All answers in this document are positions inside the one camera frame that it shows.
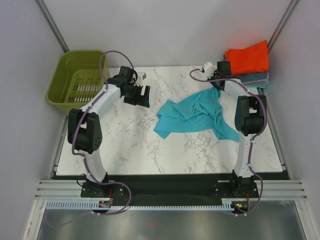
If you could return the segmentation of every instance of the olive green plastic basket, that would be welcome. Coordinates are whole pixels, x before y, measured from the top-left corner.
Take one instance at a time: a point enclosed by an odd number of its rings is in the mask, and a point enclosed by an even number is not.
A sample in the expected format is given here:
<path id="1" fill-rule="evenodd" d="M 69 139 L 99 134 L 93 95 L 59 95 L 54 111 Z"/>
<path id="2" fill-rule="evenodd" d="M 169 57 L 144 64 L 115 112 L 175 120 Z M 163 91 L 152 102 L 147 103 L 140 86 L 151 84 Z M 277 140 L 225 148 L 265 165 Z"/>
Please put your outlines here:
<path id="1" fill-rule="evenodd" d="M 64 114 L 80 109 L 102 89 L 104 80 L 99 70 L 102 51 L 70 51 L 61 56 L 52 77 L 46 99 Z M 103 73 L 109 78 L 107 58 Z"/>

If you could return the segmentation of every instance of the gray wall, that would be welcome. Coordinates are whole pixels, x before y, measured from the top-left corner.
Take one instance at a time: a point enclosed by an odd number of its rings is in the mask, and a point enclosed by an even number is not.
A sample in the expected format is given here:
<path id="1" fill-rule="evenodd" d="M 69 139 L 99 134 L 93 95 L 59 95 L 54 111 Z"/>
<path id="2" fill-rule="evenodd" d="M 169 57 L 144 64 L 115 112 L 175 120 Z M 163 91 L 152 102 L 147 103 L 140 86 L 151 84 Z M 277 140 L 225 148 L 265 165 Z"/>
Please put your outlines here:
<path id="1" fill-rule="evenodd" d="M 46 100 L 62 54 L 33 0 L 0 3 L 0 238 L 22 238 L 63 114 Z"/>
<path id="2" fill-rule="evenodd" d="M 300 1 L 270 53 L 267 98 L 289 170 L 320 226 L 320 1 Z"/>
<path id="3" fill-rule="evenodd" d="M 119 50 L 136 67 L 154 67 L 216 62 L 229 48 L 269 40 L 290 0 L 44 2 L 71 50 Z"/>

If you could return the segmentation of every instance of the gray marble vein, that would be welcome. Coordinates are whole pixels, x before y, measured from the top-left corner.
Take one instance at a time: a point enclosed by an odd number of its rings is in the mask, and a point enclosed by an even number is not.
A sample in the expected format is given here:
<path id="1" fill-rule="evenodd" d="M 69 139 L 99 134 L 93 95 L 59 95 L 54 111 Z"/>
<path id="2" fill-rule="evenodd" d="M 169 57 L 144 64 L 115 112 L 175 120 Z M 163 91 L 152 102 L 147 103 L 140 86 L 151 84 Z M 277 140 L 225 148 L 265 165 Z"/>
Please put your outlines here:
<path id="1" fill-rule="evenodd" d="M 144 85 L 150 85 L 150 108 L 132 106 L 118 100 L 100 117 L 103 140 L 100 147 L 105 170 L 111 175 L 229 173 L 236 164 L 238 143 L 218 140 L 211 129 L 193 133 L 171 133 L 166 139 L 154 131 L 157 113 L 168 100 L 179 102 L 187 96 L 211 88 L 189 77 L 192 66 L 137 67 L 145 72 Z M 110 74 L 118 72 L 110 69 Z M 236 102 L 225 92 L 219 99 L 225 121 L 235 129 Z M 281 172 L 282 168 L 269 127 L 256 146 L 254 169 Z M 73 156 L 64 141 L 57 175 L 85 172 L 82 157 Z"/>

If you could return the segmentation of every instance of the marble table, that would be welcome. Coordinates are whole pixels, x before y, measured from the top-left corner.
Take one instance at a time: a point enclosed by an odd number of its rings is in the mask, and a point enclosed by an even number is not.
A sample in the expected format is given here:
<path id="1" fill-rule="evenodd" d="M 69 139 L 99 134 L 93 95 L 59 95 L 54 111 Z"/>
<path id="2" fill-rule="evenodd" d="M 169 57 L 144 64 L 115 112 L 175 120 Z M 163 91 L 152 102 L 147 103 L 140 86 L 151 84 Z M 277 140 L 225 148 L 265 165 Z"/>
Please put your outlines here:
<path id="1" fill-rule="evenodd" d="M 230 173 L 238 156 L 238 143 L 218 140 L 209 129 L 193 133 L 171 133 L 162 139 L 154 132 L 161 106 L 171 99 L 179 102 L 187 96 L 211 88 L 189 77 L 195 66 L 137 67 L 145 72 L 144 85 L 151 86 L 150 108 L 132 106 L 119 99 L 100 117 L 103 140 L 100 154 L 109 175 Z M 111 68 L 110 75 L 118 73 Z M 236 101 L 225 92 L 219 99 L 225 121 L 235 129 Z M 254 170 L 281 172 L 282 167 L 269 127 L 256 146 Z M 64 140 L 56 174 L 85 173 L 83 158 L 73 156 L 71 145 Z"/>

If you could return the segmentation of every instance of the red-orange folded fabric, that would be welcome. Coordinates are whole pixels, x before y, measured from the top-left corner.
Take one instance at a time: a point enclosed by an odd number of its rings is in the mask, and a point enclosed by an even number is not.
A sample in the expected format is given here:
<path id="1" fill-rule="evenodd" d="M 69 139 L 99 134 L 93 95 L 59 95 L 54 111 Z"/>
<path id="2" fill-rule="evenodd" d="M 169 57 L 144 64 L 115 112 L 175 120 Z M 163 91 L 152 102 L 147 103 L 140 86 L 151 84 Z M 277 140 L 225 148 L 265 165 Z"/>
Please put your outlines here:
<path id="1" fill-rule="evenodd" d="M 269 71 L 266 40 L 245 49 L 230 49 L 225 52 L 225 57 L 230 62 L 232 75 Z"/>

